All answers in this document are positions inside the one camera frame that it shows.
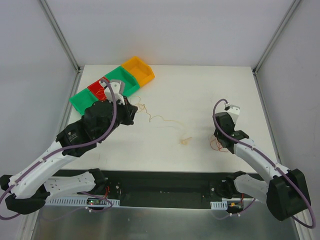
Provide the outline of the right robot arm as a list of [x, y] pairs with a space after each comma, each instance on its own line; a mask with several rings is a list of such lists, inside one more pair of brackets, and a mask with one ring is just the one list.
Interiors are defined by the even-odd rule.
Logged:
[[261, 177], [251, 177], [237, 171], [226, 177], [216, 193], [223, 198], [247, 194], [266, 204], [270, 213], [279, 221], [311, 209], [311, 200], [304, 174], [274, 162], [254, 145], [242, 130], [235, 130], [235, 123], [227, 112], [213, 115], [214, 136], [230, 153], [244, 160]]

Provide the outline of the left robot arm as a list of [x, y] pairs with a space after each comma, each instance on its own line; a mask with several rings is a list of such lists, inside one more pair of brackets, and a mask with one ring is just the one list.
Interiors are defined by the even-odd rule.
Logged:
[[30, 166], [15, 175], [3, 175], [1, 200], [16, 215], [28, 215], [41, 209], [49, 201], [69, 194], [105, 191], [106, 178], [93, 168], [73, 177], [52, 176], [65, 165], [79, 159], [104, 141], [119, 125], [134, 124], [138, 107], [124, 102], [96, 101], [84, 111], [81, 119], [69, 124], [56, 140]]

